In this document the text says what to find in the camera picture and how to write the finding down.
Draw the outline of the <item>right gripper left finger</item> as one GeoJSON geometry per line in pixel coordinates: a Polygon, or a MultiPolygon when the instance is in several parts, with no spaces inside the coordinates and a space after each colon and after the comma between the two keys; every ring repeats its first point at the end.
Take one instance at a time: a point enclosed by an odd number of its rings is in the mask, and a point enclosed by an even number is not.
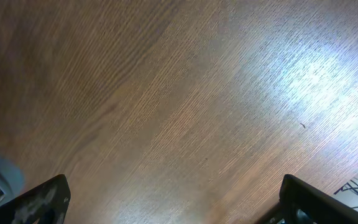
{"type": "Polygon", "coordinates": [[[0,206],[0,224],[63,224],[71,199],[67,178],[59,174],[0,206]]]}

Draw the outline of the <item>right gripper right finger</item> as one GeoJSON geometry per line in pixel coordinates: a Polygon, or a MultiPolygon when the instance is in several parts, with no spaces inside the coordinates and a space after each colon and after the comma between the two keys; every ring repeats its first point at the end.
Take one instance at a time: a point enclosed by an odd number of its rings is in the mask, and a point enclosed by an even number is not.
{"type": "Polygon", "coordinates": [[[358,224],[358,211],[291,174],[286,174],[279,203],[262,215],[256,224],[317,223],[358,224]]]}

